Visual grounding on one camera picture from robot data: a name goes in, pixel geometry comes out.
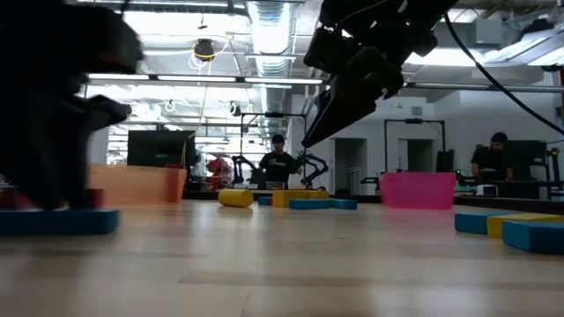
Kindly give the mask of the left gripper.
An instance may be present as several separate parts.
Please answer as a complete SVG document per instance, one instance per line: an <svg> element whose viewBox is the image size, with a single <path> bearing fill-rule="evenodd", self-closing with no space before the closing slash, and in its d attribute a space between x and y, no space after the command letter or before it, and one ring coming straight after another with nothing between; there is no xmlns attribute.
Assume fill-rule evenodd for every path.
<svg viewBox="0 0 564 317"><path fill-rule="evenodd" d="M143 59L137 33L121 13L64 1L1 2L1 85L78 91L88 74L132 75ZM63 204L48 124L60 98L9 94L1 101L1 174L44 210ZM73 209L94 208L86 187L91 134L124 122L131 106L103 95L64 103L68 137L62 171Z"/></svg>

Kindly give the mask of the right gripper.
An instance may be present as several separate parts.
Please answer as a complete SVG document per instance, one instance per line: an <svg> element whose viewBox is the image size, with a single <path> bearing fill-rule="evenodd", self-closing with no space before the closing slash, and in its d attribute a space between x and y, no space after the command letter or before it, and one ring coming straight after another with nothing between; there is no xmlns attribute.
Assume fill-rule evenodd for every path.
<svg viewBox="0 0 564 317"><path fill-rule="evenodd" d="M301 141L310 148L376 110L376 101L404 85L402 65L426 54L426 5L421 1L324 1L319 13L319 70L330 88Z"/></svg>

